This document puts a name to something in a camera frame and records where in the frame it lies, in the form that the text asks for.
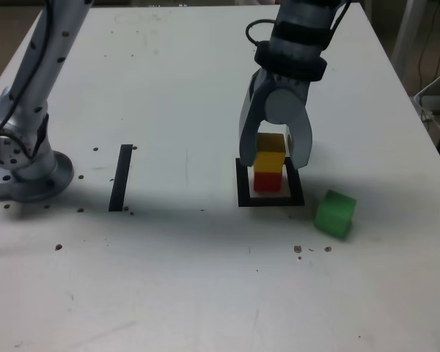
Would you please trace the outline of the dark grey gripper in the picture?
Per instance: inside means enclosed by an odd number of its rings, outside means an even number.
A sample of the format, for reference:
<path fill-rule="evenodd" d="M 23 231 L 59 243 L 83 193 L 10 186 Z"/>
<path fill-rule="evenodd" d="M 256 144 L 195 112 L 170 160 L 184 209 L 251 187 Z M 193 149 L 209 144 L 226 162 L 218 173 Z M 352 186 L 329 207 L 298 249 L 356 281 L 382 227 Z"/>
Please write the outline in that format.
<path fill-rule="evenodd" d="M 265 81 L 287 89 L 275 89 L 266 99 Z M 287 147 L 295 169 L 305 167 L 312 149 L 312 128 L 303 101 L 307 101 L 310 83 L 271 73 L 256 71 L 249 83 L 239 121 L 241 164 L 252 166 L 257 154 L 257 133 L 262 121 L 287 126 Z"/>

